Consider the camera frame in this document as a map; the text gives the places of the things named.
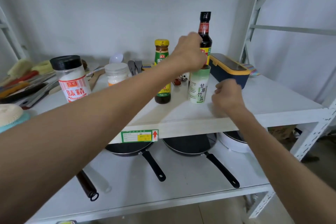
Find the black jar lid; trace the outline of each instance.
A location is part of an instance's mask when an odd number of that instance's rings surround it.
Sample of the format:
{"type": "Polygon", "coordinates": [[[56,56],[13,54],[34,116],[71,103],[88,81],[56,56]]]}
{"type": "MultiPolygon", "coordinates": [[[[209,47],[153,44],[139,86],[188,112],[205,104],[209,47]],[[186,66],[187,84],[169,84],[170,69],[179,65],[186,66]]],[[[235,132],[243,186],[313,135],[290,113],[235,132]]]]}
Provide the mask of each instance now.
{"type": "Polygon", "coordinates": [[[201,22],[209,22],[211,18],[211,12],[201,12],[201,16],[199,17],[201,22]]]}
{"type": "Polygon", "coordinates": [[[50,63],[54,70],[69,70],[80,67],[82,60],[78,55],[68,55],[53,58],[50,60],[50,63]]]}

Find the plastic jar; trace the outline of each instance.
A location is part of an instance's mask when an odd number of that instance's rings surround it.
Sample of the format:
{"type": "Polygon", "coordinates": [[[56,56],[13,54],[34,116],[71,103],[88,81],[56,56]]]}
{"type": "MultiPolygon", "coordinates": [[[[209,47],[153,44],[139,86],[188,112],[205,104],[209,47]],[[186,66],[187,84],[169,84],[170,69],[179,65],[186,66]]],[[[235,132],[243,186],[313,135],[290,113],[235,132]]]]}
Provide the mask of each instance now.
{"type": "Polygon", "coordinates": [[[128,65],[125,63],[111,63],[105,66],[108,85],[112,86],[128,78],[130,73],[128,65]]]}
{"type": "Polygon", "coordinates": [[[50,63],[68,102],[91,93],[80,56],[61,56],[51,59],[50,63]]]}

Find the white jar lid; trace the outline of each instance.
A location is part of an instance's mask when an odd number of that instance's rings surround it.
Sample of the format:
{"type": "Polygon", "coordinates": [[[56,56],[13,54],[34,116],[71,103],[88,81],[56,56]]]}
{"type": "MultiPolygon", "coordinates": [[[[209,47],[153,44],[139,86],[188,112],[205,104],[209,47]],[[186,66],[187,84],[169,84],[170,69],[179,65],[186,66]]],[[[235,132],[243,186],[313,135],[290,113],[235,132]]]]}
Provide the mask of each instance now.
{"type": "Polygon", "coordinates": [[[128,74],[129,72],[128,65],[125,63],[111,63],[105,66],[107,75],[128,74]]]}

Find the red bottle label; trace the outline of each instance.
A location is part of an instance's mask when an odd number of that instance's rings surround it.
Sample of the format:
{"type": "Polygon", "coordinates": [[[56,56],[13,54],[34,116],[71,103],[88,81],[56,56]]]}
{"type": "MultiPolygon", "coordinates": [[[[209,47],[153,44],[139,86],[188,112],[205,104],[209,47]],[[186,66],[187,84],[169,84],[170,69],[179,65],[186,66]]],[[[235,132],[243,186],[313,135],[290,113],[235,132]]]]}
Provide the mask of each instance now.
{"type": "Polygon", "coordinates": [[[209,22],[201,22],[198,29],[199,34],[209,33],[209,22]]]}

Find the black frying pan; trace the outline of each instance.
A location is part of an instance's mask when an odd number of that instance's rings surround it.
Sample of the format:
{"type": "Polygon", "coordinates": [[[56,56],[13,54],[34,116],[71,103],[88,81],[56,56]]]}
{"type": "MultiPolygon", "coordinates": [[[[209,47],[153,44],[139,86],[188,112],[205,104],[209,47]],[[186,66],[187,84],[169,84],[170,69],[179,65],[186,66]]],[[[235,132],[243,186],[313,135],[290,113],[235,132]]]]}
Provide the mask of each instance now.
{"type": "Polygon", "coordinates": [[[99,197],[99,193],[97,192],[96,188],[90,181],[89,177],[87,177],[86,173],[83,170],[81,170],[76,175],[76,177],[79,183],[81,184],[85,194],[91,200],[91,202],[96,201],[97,198],[99,197]]]}
{"type": "Polygon", "coordinates": [[[199,156],[205,154],[207,159],[210,160],[226,177],[226,179],[232,184],[234,188],[239,188],[240,184],[237,179],[226,169],[225,166],[208,151],[216,144],[216,133],[194,135],[194,136],[181,136],[164,138],[163,142],[171,150],[177,154],[184,156],[199,156]]]}
{"type": "Polygon", "coordinates": [[[165,174],[153,159],[150,152],[147,151],[152,144],[153,142],[116,143],[107,145],[105,149],[119,156],[135,156],[141,153],[152,167],[159,181],[163,182],[166,179],[165,174]]]}

